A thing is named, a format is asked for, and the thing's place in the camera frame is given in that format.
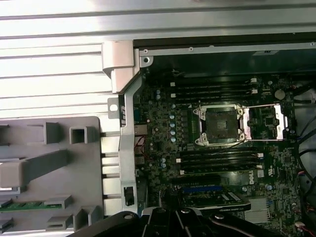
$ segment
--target motherboard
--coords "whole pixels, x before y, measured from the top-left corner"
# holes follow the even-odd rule
[[[134,98],[139,207],[229,211],[299,236],[292,86],[284,75],[146,77]]]

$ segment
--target ribbed metal surface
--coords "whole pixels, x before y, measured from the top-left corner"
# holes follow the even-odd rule
[[[311,32],[316,1],[10,0],[0,1],[0,29],[0,48]]]

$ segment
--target green circuit board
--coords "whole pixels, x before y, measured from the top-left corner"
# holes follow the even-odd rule
[[[181,152],[203,152],[229,146],[205,147],[196,144],[200,136],[199,118],[194,109],[205,105],[243,106],[280,104],[282,113],[287,117],[287,130],[283,141],[264,141],[277,136],[278,121],[273,107],[255,108],[250,113],[249,126],[253,139],[262,140],[245,142],[237,147],[256,147],[263,154],[262,169],[222,170],[212,172],[220,175],[220,185],[229,187],[249,199],[264,217],[253,220],[254,212],[236,212],[235,215],[246,220],[253,220],[272,231],[286,236],[299,236],[295,230],[295,221],[301,218],[300,203],[297,196],[297,155],[296,120],[293,109],[292,94],[286,93],[281,100],[277,99],[277,90],[286,91],[292,86],[289,78],[282,75],[245,76],[249,80],[255,78],[253,94],[249,98],[224,100],[209,97],[199,101],[175,101],[174,88],[163,83],[147,83],[142,92],[134,98],[135,126],[146,125],[147,132],[135,137],[141,146],[135,147],[136,167],[140,175],[148,182],[148,206],[158,206],[159,193],[170,187],[175,178],[206,175],[209,169],[195,170],[195,173],[181,174],[176,159]],[[172,85],[181,79],[169,79]]]

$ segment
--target blue pcie slot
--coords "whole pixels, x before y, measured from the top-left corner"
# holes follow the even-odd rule
[[[184,193],[196,193],[196,192],[208,192],[208,191],[220,191],[223,190],[222,186],[208,186],[208,187],[196,187],[196,188],[183,188]]]

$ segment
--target cpu socket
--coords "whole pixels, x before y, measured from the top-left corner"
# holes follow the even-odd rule
[[[248,125],[249,109],[273,106],[275,118],[279,120],[277,137],[254,140]],[[283,130],[287,127],[287,117],[281,112],[280,104],[246,107],[238,104],[207,105],[193,110],[199,116],[200,137],[195,143],[200,146],[227,146],[242,141],[279,141],[283,140]]]

